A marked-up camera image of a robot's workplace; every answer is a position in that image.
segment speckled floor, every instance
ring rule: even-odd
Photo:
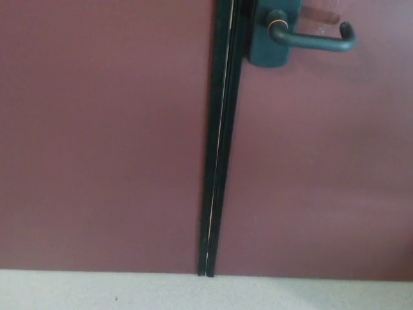
[[[4,310],[411,310],[413,283],[0,271]]]

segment metal door frame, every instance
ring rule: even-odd
[[[216,0],[210,104],[199,234],[198,275],[214,276],[241,65],[248,0]]]

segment door handle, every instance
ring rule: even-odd
[[[345,21],[340,25],[341,39],[334,37],[295,34],[288,30],[288,17],[282,10],[273,10],[267,15],[267,28],[270,37],[278,44],[289,47],[347,52],[356,45],[356,34],[352,25]]]
[[[297,34],[303,0],[254,0],[254,4],[247,58],[255,66],[286,65],[292,47],[347,52],[356,45],[356,34],[349,22],[340,25],[341,38]]]

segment maroon door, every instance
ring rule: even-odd
[[[355,50],[243,64],[217,274],[413,280],[413,2],[350,2]]]
[[[0,268],[194,273],[212,1],[0,13]]]

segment lever handle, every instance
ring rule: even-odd
[[[330,52],[347,52],[356,45],[356,34],[349,22],[345,21],[340,25],[341,39],[338,39],[292,33],[288,31],[287,20],[287,15],[282,10],[274,10],[267,15],[267,28],[270,37],[278,44]]]

